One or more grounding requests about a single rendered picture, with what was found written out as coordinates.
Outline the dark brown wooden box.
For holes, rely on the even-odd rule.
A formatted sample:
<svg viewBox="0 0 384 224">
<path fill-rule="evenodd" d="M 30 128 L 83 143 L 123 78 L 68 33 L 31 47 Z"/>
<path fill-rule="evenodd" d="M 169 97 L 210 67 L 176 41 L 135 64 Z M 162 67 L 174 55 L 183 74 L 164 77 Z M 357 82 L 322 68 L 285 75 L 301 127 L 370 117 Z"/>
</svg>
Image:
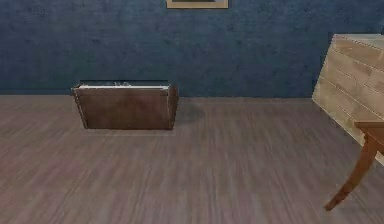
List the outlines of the dark brown wooden box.
<svg viewBox="0 0 384 224">
<path fill-rule="evenodd" d="M 174 84 L 86 80 L 71 89 L 85 129 L 172 130 L 179 100 Z"/>
</svg>

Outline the light wooden chest of drawers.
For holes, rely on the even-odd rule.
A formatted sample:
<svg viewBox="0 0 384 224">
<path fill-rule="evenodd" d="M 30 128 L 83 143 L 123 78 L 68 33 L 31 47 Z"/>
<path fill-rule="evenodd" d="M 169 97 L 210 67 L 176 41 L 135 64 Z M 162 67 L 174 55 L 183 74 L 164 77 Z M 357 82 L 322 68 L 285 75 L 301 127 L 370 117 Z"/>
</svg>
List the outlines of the light wooden chest of drawers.
<svg viewBox="0 0 384 224">
<path fill-rule="evenodd" d="M 384 35 L 335 34 L 312 100 L 363 144 L 355 123 L 384 122 Z"/>
</svg>

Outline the framed wall picture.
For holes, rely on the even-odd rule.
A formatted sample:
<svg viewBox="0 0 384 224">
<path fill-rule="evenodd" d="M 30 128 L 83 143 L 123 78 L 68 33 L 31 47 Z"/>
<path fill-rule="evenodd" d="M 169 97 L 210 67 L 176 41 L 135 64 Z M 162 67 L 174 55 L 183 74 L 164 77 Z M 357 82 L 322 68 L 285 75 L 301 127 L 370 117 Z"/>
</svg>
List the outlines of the framed wall picture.
<svg viewBox="0 0 384 224">
<path fill-rule="evenodd" d="M 228 9 L 229 0 L 166 0 L 168 9 Z"/>
</svg>

